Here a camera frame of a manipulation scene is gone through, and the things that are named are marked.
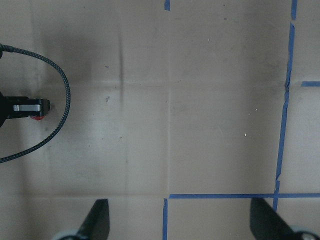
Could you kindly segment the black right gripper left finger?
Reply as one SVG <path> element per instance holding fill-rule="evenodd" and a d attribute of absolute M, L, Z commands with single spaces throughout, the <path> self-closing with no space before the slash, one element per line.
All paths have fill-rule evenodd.
<path fill-rule="evenodd" d="M 75 234 L 76 240 L 107 240 L 110 233 L 108 199 L 97 199 Z"/>

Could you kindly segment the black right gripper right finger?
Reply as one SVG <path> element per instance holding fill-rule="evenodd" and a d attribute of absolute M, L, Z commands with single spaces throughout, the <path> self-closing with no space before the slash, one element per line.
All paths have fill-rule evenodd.
<path fill-rule="evenodd" d="M 256 240 L 302 240 L 263 198 L 250 202 L 249 227 Z"/>

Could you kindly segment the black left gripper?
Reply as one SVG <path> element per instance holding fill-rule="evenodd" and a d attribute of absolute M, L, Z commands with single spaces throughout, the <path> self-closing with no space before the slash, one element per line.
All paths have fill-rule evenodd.
<path fill-rule="evenodd" d="M 51 102 L 46 98 L 3 96 L 0 93 L 0 126 L 8 119 L 44 117 L 51 110 Z"/>

